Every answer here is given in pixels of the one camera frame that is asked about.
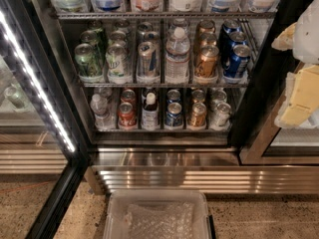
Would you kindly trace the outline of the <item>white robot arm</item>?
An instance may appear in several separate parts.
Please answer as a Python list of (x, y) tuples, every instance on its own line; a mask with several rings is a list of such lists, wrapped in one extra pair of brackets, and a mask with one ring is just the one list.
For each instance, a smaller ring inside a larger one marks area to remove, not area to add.
[(291, 50), (293, 58), (303, 63), (297, 73), (287, 74), (285, 101), (275, 119), (278, 127), (299, 127), (319, 109), (319, 0), (313, 0), (271, 47)]

